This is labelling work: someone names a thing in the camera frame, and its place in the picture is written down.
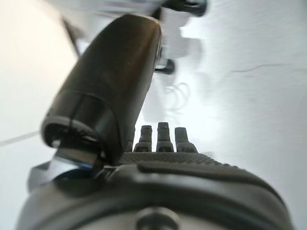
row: blurry object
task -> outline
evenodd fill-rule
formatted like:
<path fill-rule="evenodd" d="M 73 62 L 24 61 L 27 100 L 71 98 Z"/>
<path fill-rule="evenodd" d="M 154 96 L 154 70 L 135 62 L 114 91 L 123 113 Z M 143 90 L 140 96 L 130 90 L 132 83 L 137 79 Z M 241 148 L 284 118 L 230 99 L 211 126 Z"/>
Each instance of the blurry object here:
<path fill-rule="evenodd" d="M 161 6 L 175 11 L 203 16 L 206 0 L 46 0 L 59 10 L 73 48 L 80 57 L 92 39 L 112 20 L 135 13 L 161 20 Z M 156 72 L 172 74 L 173 60 L 167 58 L 166 44 L 162 44 Z"/>

